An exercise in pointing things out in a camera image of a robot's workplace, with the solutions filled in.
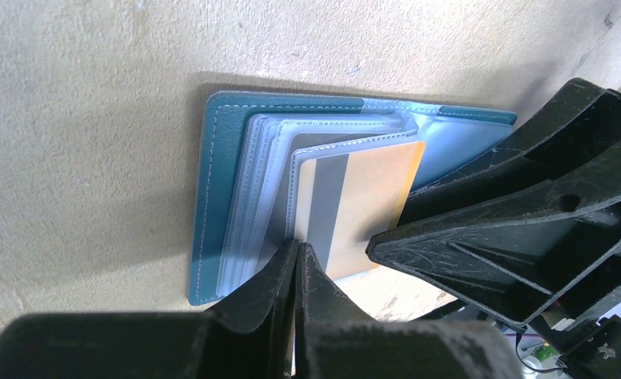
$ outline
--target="hole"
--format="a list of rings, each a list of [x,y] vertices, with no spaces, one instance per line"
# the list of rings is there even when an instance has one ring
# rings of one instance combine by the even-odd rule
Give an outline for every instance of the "hole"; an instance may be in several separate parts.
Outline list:
[[[557,199],[557,205],[562,212],[573,212],[581,204],[581,198],[578,195],[567,193]]]

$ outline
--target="white stitching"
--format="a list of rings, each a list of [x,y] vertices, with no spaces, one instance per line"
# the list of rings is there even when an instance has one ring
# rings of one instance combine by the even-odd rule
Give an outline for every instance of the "white stitching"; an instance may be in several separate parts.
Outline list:
[[[304,106],[304,105],[295,105],[295,106],[281,106],[281,105],[257,105],[257,104],[245,104],[245,105],[239,105],[239,104],[225,104],[225,105],[219,105],[217,107],[217,109],[215,110],[215,116],[214,116],[214,120],[213,120],[213,135],[211,136],[211,142],[210,142],[210,156],[209,156],[209,164],[208,164],[208,179],[206,181],[206,192],[205,192],[205,207],[204,207],[204,220],[203,220],[203,225],[201,228],[201,242],[199,243],[199,267],[198,267],[198,271],[197,271],[197,286],[196,286],[196,292],[195,292],[195,296],[198,298],[199,297],[199,283],[201,282],[201,255],[203,254],[203,249],[204,249],[204,236],[205,236],[205,225],[206,225],[206,218],[208,216],[208,195],[209,195],[209,188],[210,188],[210,174],[211,174],[211,170],[213,169],[213,149],[215,147],[215,129],[217,127],[217,113],[220,111],[221,108],[229,108],[229,107],[235,107],[235,108],[272,108],[272,109],[345,109],[345,110],[359,110],[359,109],[364,109],[364,107],[341,107],[341,106],[331,106],[331,107],[327,107],[327,106]],[[411,107],[391,107],[389,108],[393,111],[410,111],[412,108]],[[487,118],[502,118],[502,119],[509,119],[506,116],[492,116],[492,115],[485,115],[485,114],[473,114],[473,113],[464,113],[464,114],[459,114],[459,113],[442,113],[439,115],[457,115],[457,116],[480,116],[480,117],[487,117]],[[208,301],[212,301],[215,299],[221,298],[221,296],[216,296],[214,298],[200,298],[198,299],[199,302],[208,302]]]
[[[441,110],[439,116],[473,116],[473,117],[485,117],[485,118],[501,118],[502,120],[510,120],[508,116],[497,116],[489,114],[474,114],[474,113],[446,113]]]

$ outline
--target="wire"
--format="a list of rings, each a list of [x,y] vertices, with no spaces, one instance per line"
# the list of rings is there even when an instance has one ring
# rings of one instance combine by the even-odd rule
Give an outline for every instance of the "wire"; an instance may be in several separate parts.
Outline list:
[[[520,358],[520,353],[518,353],[518,345],[520,344],[521,340],[522,340],[522,334],[517,333],[515,335],[515,356],[517,357],[517,359],[520,360],[520,363],[522,363],[526,368],[530,369],[531,371],[533,371],[535,373],[553,373],[555,371],[564,371],[564,368],[562,368],[562,367],[555,367],[553,369],[539,370],[539,369],[535,369],[535,368],[531,367],[530,365],[526,364],[525,361],[523,361],[522,358]]]

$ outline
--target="beige wall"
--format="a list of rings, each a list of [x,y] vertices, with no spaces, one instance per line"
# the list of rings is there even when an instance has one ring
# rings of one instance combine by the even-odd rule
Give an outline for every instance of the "beige wall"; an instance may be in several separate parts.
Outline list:
[[[200,125],[226,86],[503,107],[621,84],[621,1],[0,2],[0,328],[186,308]]]

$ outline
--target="gray stripe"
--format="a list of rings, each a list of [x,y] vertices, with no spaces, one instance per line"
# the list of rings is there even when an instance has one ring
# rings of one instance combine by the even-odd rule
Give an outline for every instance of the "gray stripe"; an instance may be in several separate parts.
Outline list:
[[[327,269],[329,251],[341,202],[349,154],[318,159],[310,206],[307,242],[313,245],[323,270]]]

